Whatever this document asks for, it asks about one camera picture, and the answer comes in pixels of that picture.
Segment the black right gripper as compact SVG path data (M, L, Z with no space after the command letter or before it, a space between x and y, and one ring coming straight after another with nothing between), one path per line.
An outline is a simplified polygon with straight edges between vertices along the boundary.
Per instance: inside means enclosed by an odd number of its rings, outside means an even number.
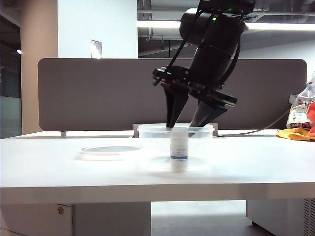
M225 105L234 106L237 98L224 94L216 88L208 88L192 80L189 69L180 66L156 68L153 85L160 84L166 96L167 128L174 127L189 95L200 101L190 122L190 127L203 127L227 112Z

